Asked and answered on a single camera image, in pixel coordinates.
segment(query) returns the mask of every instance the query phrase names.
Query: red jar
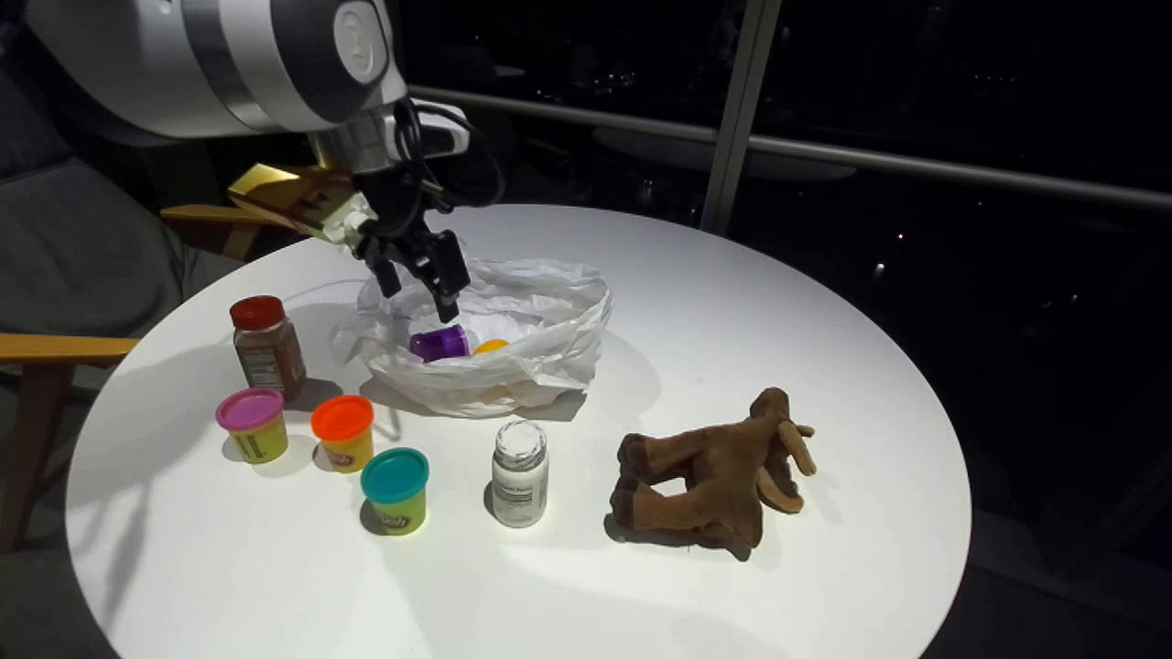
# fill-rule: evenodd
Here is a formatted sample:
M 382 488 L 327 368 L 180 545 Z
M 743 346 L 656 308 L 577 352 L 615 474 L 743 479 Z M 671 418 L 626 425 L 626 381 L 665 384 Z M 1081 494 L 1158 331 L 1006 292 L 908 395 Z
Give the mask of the red jar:
M 232 302 L 232 325 L 246 381 L 291 397 L 305 384 L 305 358 L 285 302 L 277 296 L 246 296 Z

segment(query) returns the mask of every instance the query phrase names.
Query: brown toy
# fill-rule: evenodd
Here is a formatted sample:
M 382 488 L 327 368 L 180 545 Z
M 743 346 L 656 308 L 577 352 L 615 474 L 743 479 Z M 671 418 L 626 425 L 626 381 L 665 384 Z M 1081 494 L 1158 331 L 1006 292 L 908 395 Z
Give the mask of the brown toy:
M 779 513 L 801 508 L 788 456 L 798 472 L 816 472 L 807 436 L 812 428 L 792 422 L 792 397 L 779 389 L 764 389 L 738 425 L 665 439 L 626 436 L 604 525 L 617 541 L 709 545 L 747 561 L 761 541 L 761 501 Z M 683 474 L 683 494 L 653 490 L 672 474 Z

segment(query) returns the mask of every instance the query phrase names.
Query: plastic bag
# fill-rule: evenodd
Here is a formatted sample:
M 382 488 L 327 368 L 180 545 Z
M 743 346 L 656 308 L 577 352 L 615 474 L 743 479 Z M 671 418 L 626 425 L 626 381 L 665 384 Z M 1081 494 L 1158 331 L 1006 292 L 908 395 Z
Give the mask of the plastic bag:
M 357 312 L 376 345 L 368 372 L 404 397 L 454 418 L 511 414 L 584 391 L 613 312 L 608 280 L 556 258 L 484 258 L 468 262 L 468 275 L 459 325 L 506 346 L 426 363 L 410 336 L 438 329 L 428 289 L 410 278 L 396 296 L 382 296 L 376 280 L 367 280 Z

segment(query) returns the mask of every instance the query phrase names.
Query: spice jar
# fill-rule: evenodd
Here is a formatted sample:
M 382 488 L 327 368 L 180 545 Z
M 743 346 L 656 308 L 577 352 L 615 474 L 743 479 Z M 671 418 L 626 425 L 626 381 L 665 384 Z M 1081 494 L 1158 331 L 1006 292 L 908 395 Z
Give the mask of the spice jar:
M 246 296 L 232 302 L 232 325 L 246 381 L 291 397 L 305 384 L 305 358 L 285 302 L 277 296 Z
M 488 508 L 506 525 L 530 525 L 547 513 L 550 456 L 547 436 L 530 422 L 499 430 L 492 452 Z

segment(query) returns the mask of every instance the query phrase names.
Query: small container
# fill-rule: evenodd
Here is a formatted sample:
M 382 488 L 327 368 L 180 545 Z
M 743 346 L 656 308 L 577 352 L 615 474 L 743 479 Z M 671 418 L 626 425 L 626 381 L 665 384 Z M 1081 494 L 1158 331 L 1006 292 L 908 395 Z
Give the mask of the small container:
M 362 494 L 382 535 L 410 535 L 428 516 L 428 456 L 412 445 L 376 452 L 362 468 Z
M 283 405 L 277 391 L 246 389 L 216 405 L 216 422 L 232 430 L 246 461 L 263 466 L 283 456 L 288 445 Z
M 367 395 L 334 395 L 309 418 L 334 472 L 357 472 L 372 452 L 372 405 Z
M 437 363 L 437 358 L 465 358 L 471 356 L 475 336 L 462 325 L 438 325 L 432 331 L 412 331 L 410 336 L 410 356 Z
M 530 422 L 511 422 L 499 430 L 492 452 L 488 508 L 506 525 L 530 525 L 547 513 L 550 456 L 547 430 Z
M 246 381 L 291 397 L 305 384 L 305 358 L 285 302 L 277 296 L 246 296 L 232 302 L 232 325 Z

